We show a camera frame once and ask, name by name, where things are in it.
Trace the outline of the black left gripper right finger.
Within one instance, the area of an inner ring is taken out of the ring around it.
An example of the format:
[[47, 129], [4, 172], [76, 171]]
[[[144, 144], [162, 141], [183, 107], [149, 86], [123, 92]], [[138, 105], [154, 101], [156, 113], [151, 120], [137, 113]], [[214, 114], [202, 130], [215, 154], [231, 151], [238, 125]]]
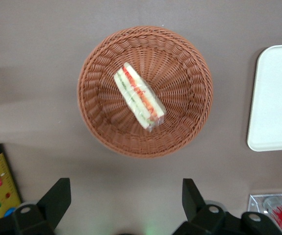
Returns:
[[182, 207], [187, 220], [175, 235], [282, 235], [266, 215], [245, 212], [237, 218], [218, 205], [207, 204], [192, 179], [182, 181]]

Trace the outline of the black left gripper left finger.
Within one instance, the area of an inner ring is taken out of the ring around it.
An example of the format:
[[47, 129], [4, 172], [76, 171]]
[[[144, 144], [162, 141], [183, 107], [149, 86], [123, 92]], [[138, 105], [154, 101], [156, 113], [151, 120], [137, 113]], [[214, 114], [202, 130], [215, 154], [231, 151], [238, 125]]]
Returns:
[[16, 235], [53, 235], [71, 204], [69, 178], [60, 178], [36, 203], [17, 208], [12, 218]]

